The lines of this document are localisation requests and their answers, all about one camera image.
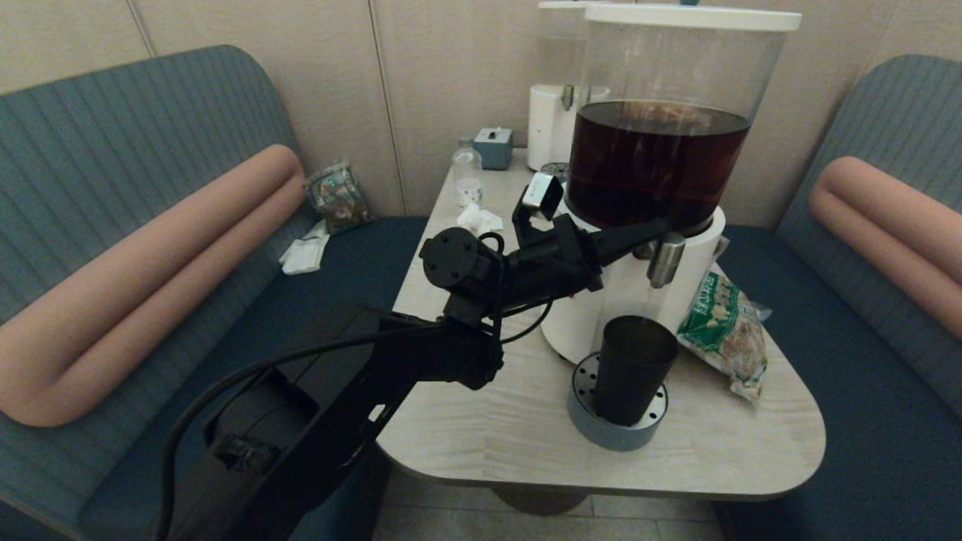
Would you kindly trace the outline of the steel dispenser tap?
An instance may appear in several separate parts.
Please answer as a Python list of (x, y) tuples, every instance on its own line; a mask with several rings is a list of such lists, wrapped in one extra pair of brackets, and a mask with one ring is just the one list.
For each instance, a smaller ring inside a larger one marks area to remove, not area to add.
[(659, 290), (673, 282), (685, 249), (686, 237), (670, 231), (655, 240), (640, 244), (633, 250), (633, 255), (636, 259), (647, 261), (646, 277), (649, 285)]

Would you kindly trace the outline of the bronze table pedestal base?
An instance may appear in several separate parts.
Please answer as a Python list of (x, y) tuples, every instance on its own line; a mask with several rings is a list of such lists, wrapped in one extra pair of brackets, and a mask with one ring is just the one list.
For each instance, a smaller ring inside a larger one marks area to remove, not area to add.
[(563, 515), (587, 501), (588, 493), (493, 488), (492, 493), (506, 506), (529, 515)]

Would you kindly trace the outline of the dark snack bag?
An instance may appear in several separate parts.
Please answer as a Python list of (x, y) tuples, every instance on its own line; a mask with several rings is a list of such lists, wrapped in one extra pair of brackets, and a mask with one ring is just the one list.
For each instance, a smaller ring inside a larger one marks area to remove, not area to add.
[(350, 162), (339, 161), (304, 182), (309, 205), (323, 218), (327, 232), (340, 235), (374, 222)]

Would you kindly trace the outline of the small white drink dispenser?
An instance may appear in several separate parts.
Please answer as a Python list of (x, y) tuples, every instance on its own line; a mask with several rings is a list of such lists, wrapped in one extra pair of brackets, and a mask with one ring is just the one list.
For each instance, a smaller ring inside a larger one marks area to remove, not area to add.
[(529, 89), (527, 129), (527, 165), (534, 171), (570, 160), (590, 4), (538, 3), (537, 69)]

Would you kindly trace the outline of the dark plastic cup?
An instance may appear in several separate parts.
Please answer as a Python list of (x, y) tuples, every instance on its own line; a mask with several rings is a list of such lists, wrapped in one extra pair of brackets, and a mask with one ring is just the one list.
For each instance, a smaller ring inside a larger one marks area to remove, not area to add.
[(606, 323), (594, 390), (597, 414), (619, 427), (642, 421), (679, 349), (669, 328), (645, 316), (617, 316)]

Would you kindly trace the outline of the crumpled white tissue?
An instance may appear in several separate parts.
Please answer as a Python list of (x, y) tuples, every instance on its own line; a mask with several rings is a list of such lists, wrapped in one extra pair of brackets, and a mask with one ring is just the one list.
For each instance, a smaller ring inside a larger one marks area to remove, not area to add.
[(477, 237), (503, 229), (503, 220), (500, 216), (496, 216), (495, 213), (484, 210), (474, 203), (464, 207), (456, 222), (457, 226), (470, 231)]

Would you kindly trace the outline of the clear plastic bottle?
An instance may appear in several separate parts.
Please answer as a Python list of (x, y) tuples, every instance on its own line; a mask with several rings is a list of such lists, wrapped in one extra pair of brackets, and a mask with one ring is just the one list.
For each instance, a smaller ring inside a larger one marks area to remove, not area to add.
[(482, 156), (473, 147), (472, 138), (459, 138), (459, 147), (452, 155), (451, 169), (458, 207), (467, 209), (471, 204), (480, 206), (483, 198), (483, 162)]

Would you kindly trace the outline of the large white tea dispenser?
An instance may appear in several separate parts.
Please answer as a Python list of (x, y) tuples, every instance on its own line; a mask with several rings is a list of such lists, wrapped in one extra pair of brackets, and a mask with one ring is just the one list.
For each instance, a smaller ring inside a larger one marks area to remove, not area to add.
[(597, 352), (604, 326), (647, 316), (676, 330), (719, 253), (719, 206), (788, 35), (803, 15), (601, 3), (585, 11), (579, 99), (560, 212), (587, 231), (664, 218), (686, 237), (676, 277), (656, 290), (633, 254), (604, 287), (556, 301), (540, 328), (564, 359)]

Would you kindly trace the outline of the green label snack bag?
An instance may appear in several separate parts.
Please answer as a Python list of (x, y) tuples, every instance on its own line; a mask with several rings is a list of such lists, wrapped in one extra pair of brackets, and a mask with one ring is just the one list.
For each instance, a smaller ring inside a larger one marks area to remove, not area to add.
[(731, 381), (729, 390), (758, 403), (767, 373), (763, 322), (769, 309), (753, 304), (724, 274), (709, 271), (677, 329), (681, 345)]

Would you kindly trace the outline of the round blue-grey perforated drip tray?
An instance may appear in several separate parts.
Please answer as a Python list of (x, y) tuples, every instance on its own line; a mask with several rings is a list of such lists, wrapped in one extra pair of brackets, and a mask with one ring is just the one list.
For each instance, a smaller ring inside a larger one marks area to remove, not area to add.
[(669, 411), (666, 384), (660, 384), (643, 417), (635, 425), (616, 425), (597, 413), (594, 392), (600, 352), (588, 354), (575, 366), (567, 395), (567, 413), (573, 426), (588, 441), (608, 451), (634, 452), (649, 445)]

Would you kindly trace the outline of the pink cylindrical bolster cushion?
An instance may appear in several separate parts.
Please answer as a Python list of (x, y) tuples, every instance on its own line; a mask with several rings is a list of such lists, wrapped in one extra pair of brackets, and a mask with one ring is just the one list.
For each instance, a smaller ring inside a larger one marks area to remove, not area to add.
[(851, 156), (818, 175), (808, 208), (962, 343), (962, 213)]
[(61, 427), (103, 403), (304, 201), (292, 148), (265, 147), (0, 325), (0, 413)]

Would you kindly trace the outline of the blue-grey tissue box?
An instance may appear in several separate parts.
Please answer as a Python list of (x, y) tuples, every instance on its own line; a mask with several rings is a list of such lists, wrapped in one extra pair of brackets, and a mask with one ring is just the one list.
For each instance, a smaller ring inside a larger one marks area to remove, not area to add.
[(472, 141), (481, 157), (483, 169), (505, 171), (511, 165), (514, 151), (514, 131), (511, 128), (481, 128)]

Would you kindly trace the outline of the white napkin pack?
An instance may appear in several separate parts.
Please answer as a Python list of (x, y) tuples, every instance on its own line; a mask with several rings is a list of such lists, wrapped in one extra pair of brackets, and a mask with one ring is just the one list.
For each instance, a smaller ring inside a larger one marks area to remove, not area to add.
[(299, 275), (318, 271), (330, 237), (326, 220), (320, 220), (306, 234), (295, 239), (281, 255), (279, 263), (282, 273)]

